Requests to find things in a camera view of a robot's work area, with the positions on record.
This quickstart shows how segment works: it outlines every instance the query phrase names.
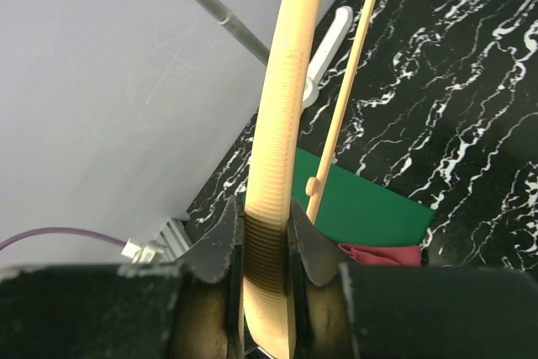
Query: beige flexible tube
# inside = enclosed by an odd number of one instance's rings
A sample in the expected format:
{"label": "beige flexible tube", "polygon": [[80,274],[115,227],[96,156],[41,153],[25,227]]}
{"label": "beige flexible tube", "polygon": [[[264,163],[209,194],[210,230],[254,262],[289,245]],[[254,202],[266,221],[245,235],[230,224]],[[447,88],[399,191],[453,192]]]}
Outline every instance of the beige flexible tube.
{"label": "beige flexible tube", "polygon": [[329,176],[329,169],[333,160],[333,155],[335,154],[338,134],[340,133],[342,121],[344,119],[345,107],[347,107],[347,102],[350,97],[351,86],[353,84],[353,79],[355,78],[356,68],[359,64],[362,46],[364,45],[364,39],[367,35],[367,29],[375,2],[376,0],[364,1],[364,7],[362,8],[361,18],[359,19],[359,24],[356,29],[350,57],[347,61],[347,66],[345,67],[342,87],[340,88],[338,99],[336,100],[335,112],[330,121],[329,133],[327,134],[327,140],[325,141],[321,161],[319,162],[318,172],[316,177],[311,177],[306,185],[306,194],[310,196],[306,214],[312,223],[315,223],[316,216],[318,215],[319,204],[321,203],[321,197],[323,196],[327,177]]}
{"label": "beige flexible tube", "polygon": [[293,356],[286,228],[303,90],[319,0],[282,0],[261,94],[245,200],[245,317],[254,341]]}

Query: metal rod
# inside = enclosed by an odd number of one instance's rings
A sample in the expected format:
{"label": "metal rod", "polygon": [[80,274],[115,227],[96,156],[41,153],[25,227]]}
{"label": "metal rod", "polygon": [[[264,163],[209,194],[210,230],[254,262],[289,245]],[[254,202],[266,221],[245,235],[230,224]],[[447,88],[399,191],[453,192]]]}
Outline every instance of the metal rod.
{"label": "metal rod", "polygon": [[261,63],[267,65],[269,49],[220,0],[195,0],[205,8],[226,31],[238,40]]}

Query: red cloth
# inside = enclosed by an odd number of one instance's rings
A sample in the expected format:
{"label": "red cloth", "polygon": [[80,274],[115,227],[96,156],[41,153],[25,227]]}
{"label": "red cloth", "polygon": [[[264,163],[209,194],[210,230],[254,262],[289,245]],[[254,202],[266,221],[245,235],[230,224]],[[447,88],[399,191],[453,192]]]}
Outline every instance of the red cloth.
{"label": "red cloth", "polygon": [[421,264],[420,248],[409,247],[369,247],[356,244],[339,244],[348,256],[366,265],[410,265]]}

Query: white wall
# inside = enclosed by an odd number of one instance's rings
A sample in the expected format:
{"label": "white wall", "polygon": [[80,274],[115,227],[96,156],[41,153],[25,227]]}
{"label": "white wall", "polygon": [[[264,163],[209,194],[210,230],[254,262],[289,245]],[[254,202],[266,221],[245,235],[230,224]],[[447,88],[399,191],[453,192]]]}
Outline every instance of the white wall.
{"label": "white wall", "polygon": [[[269,45],[280,0],[223,1]],[[0,240],[42,226],[148,240],[253,114],[264,66],[193,0],[0,6]],[[75,236],[0,251],[0,267],[117,260]]]}

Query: black and white marble pattern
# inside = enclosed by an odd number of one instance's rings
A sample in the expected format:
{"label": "black and white marble pattern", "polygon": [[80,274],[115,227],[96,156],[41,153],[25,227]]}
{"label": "black and white marble pattern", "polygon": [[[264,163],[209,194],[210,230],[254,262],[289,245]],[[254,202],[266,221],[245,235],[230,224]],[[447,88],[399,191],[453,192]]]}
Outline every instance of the black and white marble pattern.
{"label": "black and white marble pattern", "polygon": [[[355,23],[298,145],[318,156]],[[436,210],[430,264],[506,266],[538,277],[538,0],[377,0],[335,161]],[[243,191],[256,116],[193,202],[197,240]]]}

